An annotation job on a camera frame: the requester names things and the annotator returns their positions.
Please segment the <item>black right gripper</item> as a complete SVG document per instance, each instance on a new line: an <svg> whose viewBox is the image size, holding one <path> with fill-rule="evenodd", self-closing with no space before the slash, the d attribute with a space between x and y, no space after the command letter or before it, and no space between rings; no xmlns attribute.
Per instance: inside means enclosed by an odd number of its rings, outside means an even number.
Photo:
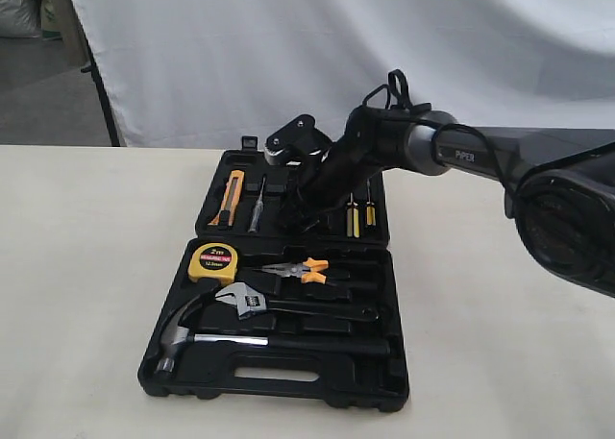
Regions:
<svg viewBox="0 0 615 439"><path fill-rule="evenodd" d="M308 232L329 232L331 217L328 213L312 212L300 197L298 170L292 170L287 178L286 191L281 197L275 219L275 228L287 235L300 235Z"/></svg>

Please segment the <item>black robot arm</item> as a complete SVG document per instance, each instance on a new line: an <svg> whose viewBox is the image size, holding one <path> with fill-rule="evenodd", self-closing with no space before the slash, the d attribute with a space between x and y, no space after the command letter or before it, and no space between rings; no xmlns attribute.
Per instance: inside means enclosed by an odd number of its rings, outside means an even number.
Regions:
<svg viewBox="0 0 615 439"><path fill-rule="evenodd" d="M553 275L614 293L614 133L610 129L471 127L426 106L355 108L331 140L302 115L271 134L269 163L299 174L280 210L303 232L374 175L455 169L498 182L504 213L532 258Z"/></svg>

